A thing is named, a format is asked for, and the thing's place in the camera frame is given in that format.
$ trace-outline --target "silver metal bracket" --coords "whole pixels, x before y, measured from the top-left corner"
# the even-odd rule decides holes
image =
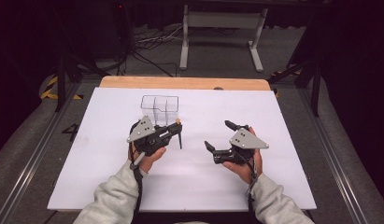
[[[250,133],[248,130],[241,128],[235,135],[230,139],[230,144],[236,147],[241,147],[244,149],[251,148],[269,148],[268,144],[262,141],[253,133]]]
[[[150,118],[145,115],[133,129],[130,136],[127,138],[127,142],[134,142],[135,140],[146,137],[155,132],[156,130],[154,129],[153,123],[151,123]]]

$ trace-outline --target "person's right hand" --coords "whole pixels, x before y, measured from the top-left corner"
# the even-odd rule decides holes
[[[249,127],[249,131],[253,134],[255,134],[255,131],[253,131],[252,127]],[[259,177],[263,172],[263,160],[261,156],[261,150],[255,149],[255,154],[253,154],[253,158],[249,160],[249,164],[253,166],[253,161],[255,161],[255,169],[256,174]],[[229,161],[226,161],[223,163],[223,166],[227,169],[233,171],[235,174],[239,175],[244,182],[247,184],[251,184],[252,182],[252,171],[248,167],[247,164],[238,165]]]

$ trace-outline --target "gray sleeve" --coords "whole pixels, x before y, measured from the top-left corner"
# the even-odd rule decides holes
[[[256,218],[262,223],[313,223],[283,190],[265,174],[259,176],[251,191]]]
[[[74,223],[131,223],[138,185],[130,163],[127,161],[115,175],[95,189],[94,202],[81,211]]]

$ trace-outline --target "desk leg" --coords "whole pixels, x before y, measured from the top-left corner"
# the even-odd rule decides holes
[[[264,26],[264,20],[267,14],[267,9],[263,9],[261,12],[261,16],[258,21],[258,25],[256,27],[256,33],[255,33],[255,39],[252,41],[249,41],[249,51],[250,55],[252,56],[253,63],[255,64],[255,68],[257,72],[263,71],[263,66],[261,62],[261,58],[259,57],[258,50],[256,50],[259,42],[259,38],[261,37],[262,29]]]
[[[182,52],[180,53],[179,69],[186,70],[188,68],[188,54],[189,54],[189,39],[188,39],[188,17],[189,9],[186,5],[183,11],[183,41],[182,41]]]

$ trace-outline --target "hand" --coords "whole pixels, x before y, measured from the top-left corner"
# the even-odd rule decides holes
[[[142,161],[139,163],[139,169],[141,169],[143,172],[148,173],[151,167],[153,166],[153,163],[156,162],[158,159],[162,157],[162,155],[165,153],[166,148],[161,147],[157,149],[155,153],[153,153],[149,157],[144,157]],[[139,156],[138,151],[136,151],[136,148],[133,143],[133,154],[134,154],[134,160],[136,160]],[[130,152],[128,152],[128,159],[131,160]]]
[[[253,134],[255,134],[255,131],[253,131],[252,127],[249,127],[249,131]],[[249,164],[253,166],[253,160],[255,160],[255,166],[256,166],[256,174],[257,176],[260,176],[263,172],[263,161],[261,156],[261,150],[255,149],[255,154],[253,154],[253,158],[249,160]],[[252,182],[252,171],[248,167],[247,164],[238,165],[229,161],[226,161],[223,163],[223,166],[227,169],[233,171],[235,174],[239,175],[244,182],[247,184],[251,184]]]

